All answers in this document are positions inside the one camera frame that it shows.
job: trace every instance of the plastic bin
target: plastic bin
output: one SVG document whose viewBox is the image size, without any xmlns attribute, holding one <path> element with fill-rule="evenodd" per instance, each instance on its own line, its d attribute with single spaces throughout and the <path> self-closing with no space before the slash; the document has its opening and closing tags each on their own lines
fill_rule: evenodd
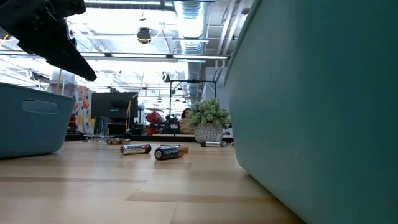
<svg viewBox="0 0 398 224">
<path fill-rule="evenodd" d="M 398 223 L 398 1 L 255 1 L 226 73 L 239 164 L 305 223 Z"/>
<path fill-rule="evenodd" d="M 0 83 L 0 159 L 38 156 L 62 147 L 75 100 Z"/>
</svg>

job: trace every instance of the person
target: person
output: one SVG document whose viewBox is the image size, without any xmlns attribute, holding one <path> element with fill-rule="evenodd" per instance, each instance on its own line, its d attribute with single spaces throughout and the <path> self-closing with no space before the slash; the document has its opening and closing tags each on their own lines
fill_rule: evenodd
<svg viewBox="0 0 398 224">
<path fill-rule="evenodd" d="M 186 108 L 181 114 L 181 119 L 188 118 L 190 113 L 191 113 L 191 108 Z"/>
<path fill-rule="evenodd" d="M 193 128 L 190 128 L 187 126 L 187 121 L 188 121 L 188 117 L 189 117 L 190 113 L 191 113 L 191 109 L 187 108 L 181 114 L 181 120 L 180 120 L 180 133 L 181 134 L 194 134 L 195 133 L 195 130 Z"/>
</svg>

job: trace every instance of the bin handle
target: bin handle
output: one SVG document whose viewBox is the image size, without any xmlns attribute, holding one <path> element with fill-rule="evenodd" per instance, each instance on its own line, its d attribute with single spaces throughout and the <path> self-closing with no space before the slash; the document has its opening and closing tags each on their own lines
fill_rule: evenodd
<svg viewBox="0 0 398 224">
<path fill-rule="evenodd" d="M 51 102 L 26 99 L 22 102 L 22 109 L 29 113 L 57 114 L 59 105 Z"/>
</svg>

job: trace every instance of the aa battery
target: aa battery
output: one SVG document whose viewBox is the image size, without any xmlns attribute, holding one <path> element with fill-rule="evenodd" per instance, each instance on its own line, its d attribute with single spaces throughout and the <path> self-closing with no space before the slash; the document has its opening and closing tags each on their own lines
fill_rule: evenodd
<svg viewBox="0 0 398 224">
<path fill-rule="evenodd" d="M 187 146 L 160 146 L 155 151 L 157 160 L 175 159 L 185 155 Z"/>
<path fill-rule="evenodd" d="M 221 142 L 205 142 L 200 144 L 202 147 L 227 147 L 228 143 L 225 141 Z"/>
<path fill-rule="evenodd" d="M 107 139 L 107 144 L 129 144 L 130 139 Z"/>
<path fill-rule="evenodd" d="M 150 153 L 151 150 L 152 150 L 152 147 L 149 144 L 125 145 L 125 146 L 120 147 L 120 153 L 122 155 Z"/>
<path fill-rule="evenodd" d="M 189 152 L 189 146 L 181 146 L 181 145 L 174 145 L 174 144 L 171 144 L 171 145 L 168 145 L 168 144 L 161 144 L 160 146 L 176 146 L 176 147 L 182 147 L 182 148 L 185 150 L 185 153 L 188 153 L 188 152 Z"/>
</svg>

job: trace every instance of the succulent plant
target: succulent plant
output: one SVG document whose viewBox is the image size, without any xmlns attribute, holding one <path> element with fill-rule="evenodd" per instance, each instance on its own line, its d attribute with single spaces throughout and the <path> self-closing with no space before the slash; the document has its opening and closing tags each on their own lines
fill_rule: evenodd
<svg viewBox="0 0 398 224">
<path fill-rule="evenodd" d="M 188 125 L 190 127 L 196 127 L 199 124 L 206 123 L 211 123 L 215 126 L 222 125 L 225 129 L 227 129 L 231 123 L 228 110 L 221 109 L 220 104 L 215 99 L 195 103 L 192 106 L 191 113 L 188 117 Z"/>
</svg>

